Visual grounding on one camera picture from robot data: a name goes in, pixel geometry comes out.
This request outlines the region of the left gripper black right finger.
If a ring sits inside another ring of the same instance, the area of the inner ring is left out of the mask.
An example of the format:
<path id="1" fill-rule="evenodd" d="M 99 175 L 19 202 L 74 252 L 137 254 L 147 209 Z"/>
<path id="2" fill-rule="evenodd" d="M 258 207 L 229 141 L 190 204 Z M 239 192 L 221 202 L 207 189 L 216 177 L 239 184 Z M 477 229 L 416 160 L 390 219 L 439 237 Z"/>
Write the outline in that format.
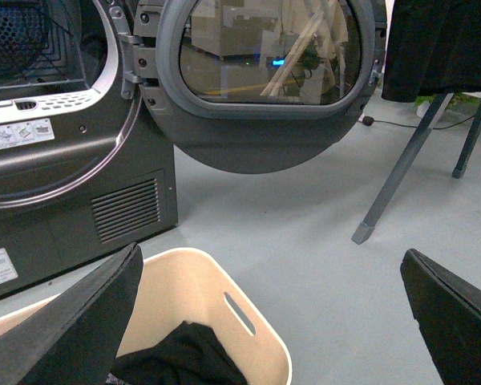
<path id="1" fill-rule="evenodd" d="M 400 266 L 411 312 L 445 384 L 481 384 L 481 290 L 416 249 Z"/>

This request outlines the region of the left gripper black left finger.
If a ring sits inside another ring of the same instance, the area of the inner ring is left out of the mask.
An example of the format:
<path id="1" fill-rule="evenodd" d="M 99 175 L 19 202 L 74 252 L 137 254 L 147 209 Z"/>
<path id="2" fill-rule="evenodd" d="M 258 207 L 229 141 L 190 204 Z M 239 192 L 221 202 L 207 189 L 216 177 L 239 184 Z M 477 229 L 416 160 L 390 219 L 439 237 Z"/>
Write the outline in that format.
<path id="1" fill-rule="evenodd" d="M 143 272 L 130 244 L 0 336 L 0 384 L 104 384 Z"/>

